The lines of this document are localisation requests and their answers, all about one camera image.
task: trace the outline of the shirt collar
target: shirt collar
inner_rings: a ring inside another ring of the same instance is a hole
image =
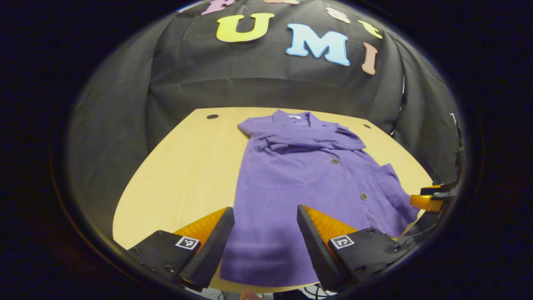
[[[310,112],[289,114],[280,109],[278,109],[276,112],[272,114],[272,120],[274,122],[274,125],[288,124],[290,121],[289,116],[300,116],[306,119],[309,118],[309,127],[318,127],[322,125],[322,121],[319,120],[317,117],[315,117],[315,115],[313,115]]]

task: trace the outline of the light blue letter m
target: light blue letter m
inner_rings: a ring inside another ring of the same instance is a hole
[[[309,51],[304,47],[307,44],[314,57],[319,58],[322,53],[329,48],[328,53],[324,56],[328,61],[344,66],[349,66],[350,61],[346,58],[345,42],[347,36],[334,31],[328,31],[322,38],[314,33],[311,27],[304,24],[287,24],[287,27],[293,30],[293,44],[287,48],[290,55],[307,56]]]

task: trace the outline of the wooden table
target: wooden table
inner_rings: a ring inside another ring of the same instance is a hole
[[[156,230],[174,232],[215,210],[233,206],[240,164],[248,142],[248,137],[237,124],[248,117],[272,115],[276,110],[224,107],[193,111],[157,145],[128,183],[115,212],[115,241],[129,249]],[[288,113],[307,111],[281,110]],[[420,164],[372,123],[344,115],[312,113],[320,120],[339,123],[357,134],[367,146],[365,151],[378,164],[392,164],[408,194],[418,194],[421,187],[432,185],[431,178]],[[206,118],[212,114],[219,117]],[[256,293],[303,287],[247,286],[220,279],[219,273],[220,268],[209,287]]]

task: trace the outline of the purple shirt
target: purple shirt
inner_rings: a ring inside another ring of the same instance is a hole
[[[250,140],[222,279],[267,287],[317,282],[296,222],[298,204],[389,236],[399,236],[416,220],[419,209],[409,205],[392,166],[380,167],[348,128],[309,112],[281,110],[238,127]]]

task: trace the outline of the yellow letter u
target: yellow letter u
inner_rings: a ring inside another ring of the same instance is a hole
[[[244,42],[262,37],[268,30],[268,21],[273,18],[271,13],[254,13],[250,17],[255,18],[255,25],[252,31],[246,33],[237,32],[237,23],[244,18],[242,14],[229,15],[217,20],[219,28],[216,31],[216,38],[223,42]]]

